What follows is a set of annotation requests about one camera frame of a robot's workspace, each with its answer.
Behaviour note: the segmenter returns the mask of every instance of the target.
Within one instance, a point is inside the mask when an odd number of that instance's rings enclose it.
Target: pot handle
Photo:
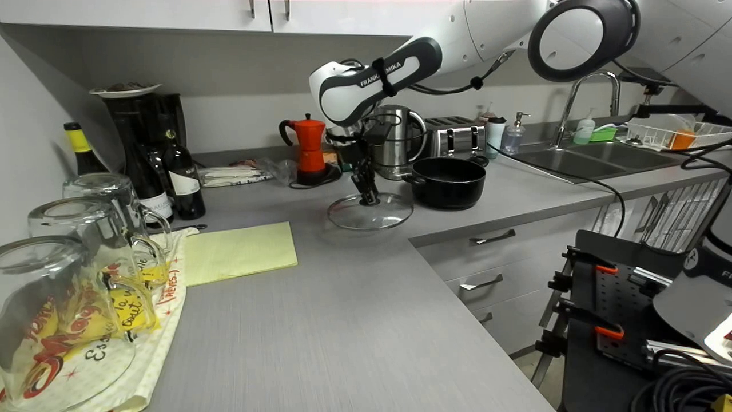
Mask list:
[[[294,130],[294,125],[287,121],[287,120],[285,120],[285,121],[278,121],[278,138],[281,138],[284,144],[294,147],[293,141],[287,138],[287,129]]]
[[[411,159],[408,159],[408,163],[414,163],[428,150],[428,125],[425,125],[425,120],[421,120],[421,115],[416,115],[411,111],[409,111],[409,120],[414,120],[421,129],[418,151]]]
[[[402,182],[408,182],[409,185],[422,185],[428,178],[414,177],[414,174],[404,174]]]

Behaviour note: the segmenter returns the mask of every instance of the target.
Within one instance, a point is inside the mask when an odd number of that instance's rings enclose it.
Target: orange kettle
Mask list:
[[[311,120],[308,113],[300,121],[291,121],[291,120],[278,121],[278,138],[284,141],[284,144],[294,147],[293,141],[287,138],[287,129],[293,129],[297,135],[297,184],[305,184],[305,185],[321,184],[324,177],[324,160],[322,160],[324,125],[318,120]]]

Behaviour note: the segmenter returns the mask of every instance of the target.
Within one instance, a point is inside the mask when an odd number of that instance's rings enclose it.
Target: glass cup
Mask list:
[[[106,281],[140,277],[148,286],[167,281],[167,258],[143,234],[125,234],[122,216],[101,198],[74,198],[27,213],[29,237],[74,237],[101,263]]]
[[[85,361],[85,349],[116,332],[109,301],[94,272],[85,245],[66,237],[0,247],[0,409],[37,409],[31,404],[42,398],[66,408],[85,400],[75,397],[86,391],[61,390],[66,398],[52,393],[68,380],[64,366],[75,371]]]
[[[64,185],[64,198],[103,198],[119,213],[123,234],[147,237],[147,225],[154,225],[160,230],[163,252],[171,252],[170,222],[140,203],[128,177],[109,173],[82,174]]]

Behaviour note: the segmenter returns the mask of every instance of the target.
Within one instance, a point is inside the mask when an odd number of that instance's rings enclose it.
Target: yellow napkin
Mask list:
[[[186,286],[297,265],[287,222],[190,237],[182,252]]]

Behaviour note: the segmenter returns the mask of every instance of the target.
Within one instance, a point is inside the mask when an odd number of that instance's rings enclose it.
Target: plate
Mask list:
[[[155,84],[140,84],[140,82],[130,82],[130,84],[114,84],[114,89],[91,89],[90,94],[98,96],[98,99],[135,99],[135,96],[143,96],[150,94],[160,87],[160,82]]]

